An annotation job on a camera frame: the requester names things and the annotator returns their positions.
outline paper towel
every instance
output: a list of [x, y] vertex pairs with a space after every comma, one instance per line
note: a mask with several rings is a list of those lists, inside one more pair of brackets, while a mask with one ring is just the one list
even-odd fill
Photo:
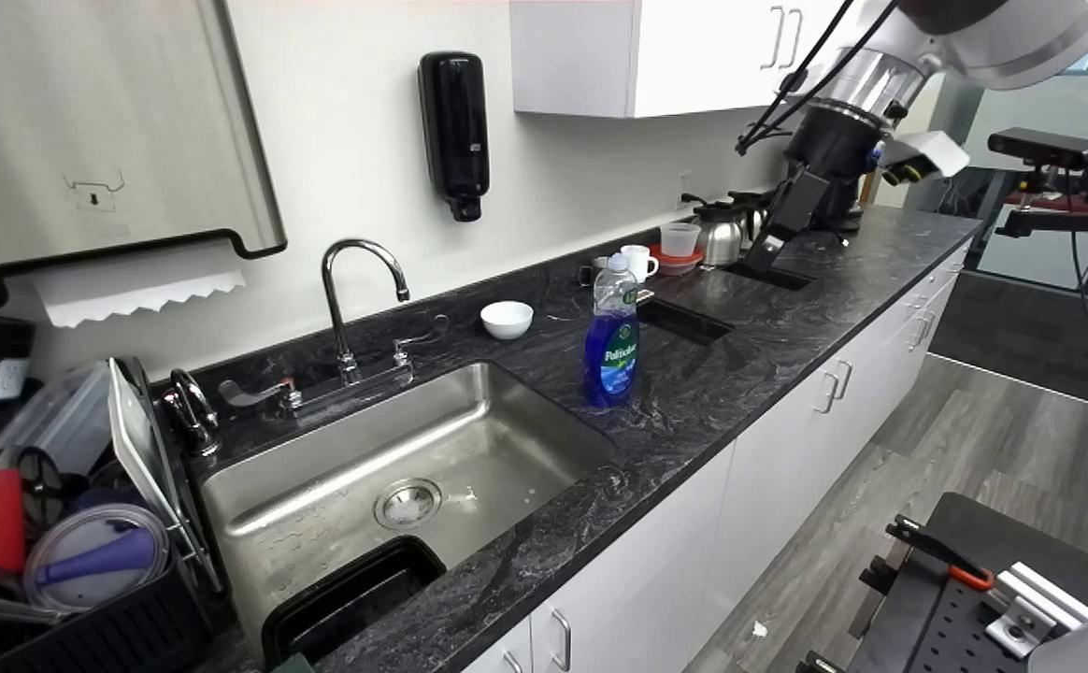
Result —
[[58, 327], [209, 300], [245, 282], [245, 258], [227, 240], [114, 255], [34, 274], [39, 304]]

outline blue dish soap bottle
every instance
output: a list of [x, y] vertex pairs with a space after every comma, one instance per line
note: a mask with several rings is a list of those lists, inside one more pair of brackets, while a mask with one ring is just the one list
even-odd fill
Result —
[[585, 335], [585, 397], [592, 406], [621, 406], [640, 372], [640, 282], [629, 276], [624, 258], [602, 258], [592, 292], [592, 327]]

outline mug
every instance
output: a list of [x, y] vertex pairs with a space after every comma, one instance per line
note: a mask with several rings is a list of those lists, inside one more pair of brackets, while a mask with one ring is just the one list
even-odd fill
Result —
[[624, 274], [643, 282], [646, 276], [657, 274], [657, 258], [652, 258], [652, 245], [640, 245], [640, 241], [629, 241], [621, 245], [621, 258], [624, 258]]

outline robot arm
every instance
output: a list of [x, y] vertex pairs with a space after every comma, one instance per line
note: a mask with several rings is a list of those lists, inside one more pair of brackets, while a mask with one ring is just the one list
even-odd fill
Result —
[[[908, 117], [935, 72], [964, 76], [984, 88], [1019, 88], [1088, 53], [1088, 0], [893, 0], [893, 7], [818, 88], [789, 143], [789, 175], [767, 214], [778, 241], [809, 226], [837, 226], [858, 175], [870, 169], [875, 144]], [[862, 0], [842, 36], [870, 26], [878, 11], [881, 0]]]

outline countertop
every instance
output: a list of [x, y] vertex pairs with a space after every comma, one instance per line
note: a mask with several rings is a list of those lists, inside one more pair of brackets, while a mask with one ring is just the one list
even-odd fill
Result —
[[[586, 406], [581, 392], [592, 312], [586, 258], [595, 250], [410, 306], [409, 312], [450, 312], [450, 335], [414, 356], [420, 382], [464, 364], [494, 364], [602, 428], [612, 454], [599, 476], [556, 493], [356, 635], [331, 659], [331, 669], [464, 669], [974, 231], [977, 219], [870, 208], [849, 250], [837, 245], [837, 234], [800, 234], [789, 241], [778, 265], [813, 276], [800, 292], [733, 274], [656, 279], [652, 289], [662, 304], [717, 319], [733, 334], [713, 342], [692, 342], [643, 324], [640, 392], [629, 406], [612, 410]], [[536, 327], [514, 342], [499, 342], [479, 327], [479, 306], [504, 296], [540, 306]], [[388, 327], [395, 334], [395, 319], [384, 319], [384, 324], [358, 320], [348, 335], [356, 342], [388, 342]], [[222, 364], [204, 377], [271, 377], [276, 365], [307, 365], [322, 340], [331, 335]], [[331, 422], [341, 410], [331, 406], [303, 426]], [[245, 459], [281, 433], [287, 433], [281, 422], [237, 422], [223, 459]]]

